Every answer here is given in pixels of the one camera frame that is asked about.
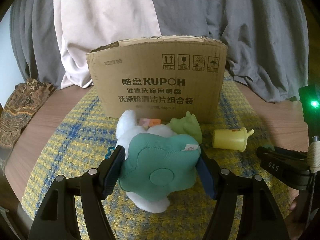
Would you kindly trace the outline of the brown paisley cloth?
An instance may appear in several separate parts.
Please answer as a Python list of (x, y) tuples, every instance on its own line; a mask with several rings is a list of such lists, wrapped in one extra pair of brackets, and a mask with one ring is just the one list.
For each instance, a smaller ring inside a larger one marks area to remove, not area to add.
[(1, 113), (1, 148), (12, 148), (22, 131), (56, 88), (28, 78), (15, 86)]

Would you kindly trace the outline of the grey curtain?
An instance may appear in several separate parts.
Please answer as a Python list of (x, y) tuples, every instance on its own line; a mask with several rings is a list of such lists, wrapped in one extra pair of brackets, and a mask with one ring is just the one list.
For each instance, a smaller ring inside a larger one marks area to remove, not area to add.
[[(205, 36), (228, 47), (233, 79), (267, 102), (299, 99), (308, 81), (308, 29), (301, 0), (152, 0), (160, 36)], [(12, 50), (24, 79), (61, 89), (65, 69), (53, 0), (15, 0)]]

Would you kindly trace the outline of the pale pink curtain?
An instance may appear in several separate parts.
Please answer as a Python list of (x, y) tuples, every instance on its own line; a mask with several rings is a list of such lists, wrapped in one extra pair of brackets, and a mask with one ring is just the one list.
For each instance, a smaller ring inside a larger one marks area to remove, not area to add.
[(53, 0), (53, 8), (65, 69), (61, 88), (92, 84), (89, 51), (119, 40), (161, 35), (152, 0)]

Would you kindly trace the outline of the brown cardboard box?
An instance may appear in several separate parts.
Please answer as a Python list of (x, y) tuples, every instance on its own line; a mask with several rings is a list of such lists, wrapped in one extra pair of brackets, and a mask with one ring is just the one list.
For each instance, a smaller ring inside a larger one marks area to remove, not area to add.
[(118, 118), (182, 118), (213, 122), (225, 73), (227, 46), (196, 36), (122, 40), (86, 55), (104, 113)]

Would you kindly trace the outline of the teal flower plush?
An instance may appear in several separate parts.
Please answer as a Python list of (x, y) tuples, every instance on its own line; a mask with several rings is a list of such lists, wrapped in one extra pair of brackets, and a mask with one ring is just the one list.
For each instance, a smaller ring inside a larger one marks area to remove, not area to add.
[(140, 133), (129, 143), (118, 179), (120, 188), (150, 202), (193, 187), (200, 146), (187, 135)]

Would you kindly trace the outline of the yellow toy cup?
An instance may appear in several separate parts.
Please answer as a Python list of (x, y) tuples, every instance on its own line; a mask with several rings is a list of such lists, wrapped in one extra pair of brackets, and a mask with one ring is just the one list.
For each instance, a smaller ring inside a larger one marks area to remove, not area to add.
[(213, 133), (213, 148), (244, 152), (248, 138), (254, 134), (254, 129), (215, 129)]

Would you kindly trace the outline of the blue carabiner clip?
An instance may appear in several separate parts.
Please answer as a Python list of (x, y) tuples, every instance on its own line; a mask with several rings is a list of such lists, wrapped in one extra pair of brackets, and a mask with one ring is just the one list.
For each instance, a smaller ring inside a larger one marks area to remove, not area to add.
[(107, 148), (107, 153), (105, 154), (105, 159), (109, 159), (112, 153), (114, 152), (114, 150), (115, 150), (115, 147), (109, 146)]

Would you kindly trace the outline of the green dinosaur toy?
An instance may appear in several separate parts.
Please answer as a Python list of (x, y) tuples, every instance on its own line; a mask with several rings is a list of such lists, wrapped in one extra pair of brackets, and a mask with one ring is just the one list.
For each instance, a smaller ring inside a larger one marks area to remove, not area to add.
[(172, 118), (167, 124), (177, 134), (187, 134), (193, 137), (199, 144), (202, 143), (202, 131), (194, 114), (189, 111), (181, 119)]

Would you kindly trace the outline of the yellow blue plaid mat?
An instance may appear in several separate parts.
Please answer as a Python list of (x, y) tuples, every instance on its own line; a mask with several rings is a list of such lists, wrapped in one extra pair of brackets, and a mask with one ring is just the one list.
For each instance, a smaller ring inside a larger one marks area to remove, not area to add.
[[(88, 92), (77, 103), (51, 136), (31, 172), (22, 197), (22, 207), (29, 217), (35, 217), (56, 176), (78, 177), (99, 166), (107, 149), (116, 144), (117, 121), (104, 115), (96, 91)], [(254, 131), (244, 152), (212, 147), (215, 129), (241, 127)], [(237, 176), (261, 175), (282, 215), (289, 214), (289, 188), (260, 167), (255, 153), (270, 142), (267, 130), (229, 74), (223, 78), (214, 122), (202, 124), (201, 129), (202, 146), (208, 157)], [(201, 182), (172, 193), (169, 200), (165, 212), (149, 213), (136, 207), (122, 189), (115, 187), (103, 207), (117, 239), (201, 239), (215, 206)]]

